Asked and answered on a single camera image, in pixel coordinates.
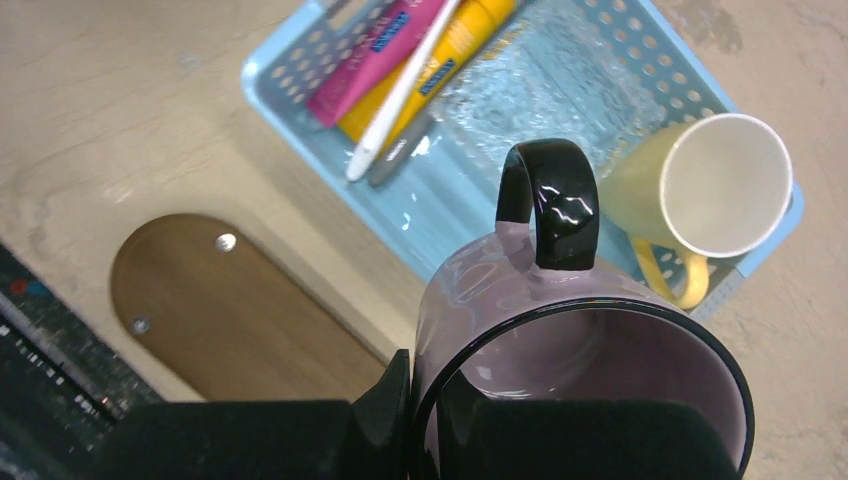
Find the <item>yellow ceramic mug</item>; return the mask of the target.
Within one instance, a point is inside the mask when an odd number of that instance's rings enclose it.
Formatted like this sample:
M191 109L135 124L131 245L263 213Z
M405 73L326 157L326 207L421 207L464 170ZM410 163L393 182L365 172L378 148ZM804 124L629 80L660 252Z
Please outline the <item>yellow ceramic mug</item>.
M648 286L680 309L707 296L711 259L747 254L778 228L793 166L764 121L720 113L663 128L601 179L601 209L626 233Z

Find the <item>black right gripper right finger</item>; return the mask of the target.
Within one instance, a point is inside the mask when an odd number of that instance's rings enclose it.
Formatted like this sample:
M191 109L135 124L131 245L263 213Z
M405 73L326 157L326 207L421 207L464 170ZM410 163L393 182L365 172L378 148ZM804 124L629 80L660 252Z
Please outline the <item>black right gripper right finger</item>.
M642 400L493 400L458 373L437 403L443 479L738 479L695 409Z

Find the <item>dark wooden oval tray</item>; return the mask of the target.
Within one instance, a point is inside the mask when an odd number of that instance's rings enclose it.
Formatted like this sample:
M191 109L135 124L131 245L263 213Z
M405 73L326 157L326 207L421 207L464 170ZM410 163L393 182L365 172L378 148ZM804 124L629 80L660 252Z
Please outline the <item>dark wooden oval tray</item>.
M207 400L355 399L385 365L236 227L151 220L121 245L124 329Z

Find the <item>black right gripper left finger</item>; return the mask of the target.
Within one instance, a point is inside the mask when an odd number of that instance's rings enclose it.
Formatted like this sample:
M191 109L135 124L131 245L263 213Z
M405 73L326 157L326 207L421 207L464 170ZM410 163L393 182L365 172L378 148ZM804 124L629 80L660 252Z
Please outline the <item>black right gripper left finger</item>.
M95 479L403 479L410 358L356 401L159 403L108 435Z

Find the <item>clear textured glass dish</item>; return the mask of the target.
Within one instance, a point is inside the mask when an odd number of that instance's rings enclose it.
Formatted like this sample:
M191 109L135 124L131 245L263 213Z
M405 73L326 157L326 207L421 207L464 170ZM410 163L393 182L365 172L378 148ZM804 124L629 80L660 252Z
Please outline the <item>clear textured glass dish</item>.
M430 108L465 154L500 167L516 143L566 138L605 175L665 118L572 1L532 1Z

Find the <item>purple mug with black handle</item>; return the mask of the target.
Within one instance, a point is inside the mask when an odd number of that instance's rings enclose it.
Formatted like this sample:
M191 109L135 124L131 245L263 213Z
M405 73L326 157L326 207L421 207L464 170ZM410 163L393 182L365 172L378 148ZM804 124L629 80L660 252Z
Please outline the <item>purple mug with black handle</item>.
M458 373L493 400L689 406L744 476L755 417L742 370L686 313L597 258L600 223L594 173L576 144L509 150L493 231L437 269L419 307L411 478L443 479L437 403Z

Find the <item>light blue perforated plastic basket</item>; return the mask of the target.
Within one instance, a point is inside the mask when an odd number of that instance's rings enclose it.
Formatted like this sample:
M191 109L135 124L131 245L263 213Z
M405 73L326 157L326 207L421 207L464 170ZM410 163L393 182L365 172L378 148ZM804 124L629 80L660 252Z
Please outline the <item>light blue perforated plastic basket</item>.
M606 173L649 133L734 104L649 1L525 1L416 118L410 160L387 183L350 183L353 124L325 128L307 100L354 56L386 1L341 27L305 2L245 60L252 107L421 279L490 232L504 156L565 137Z

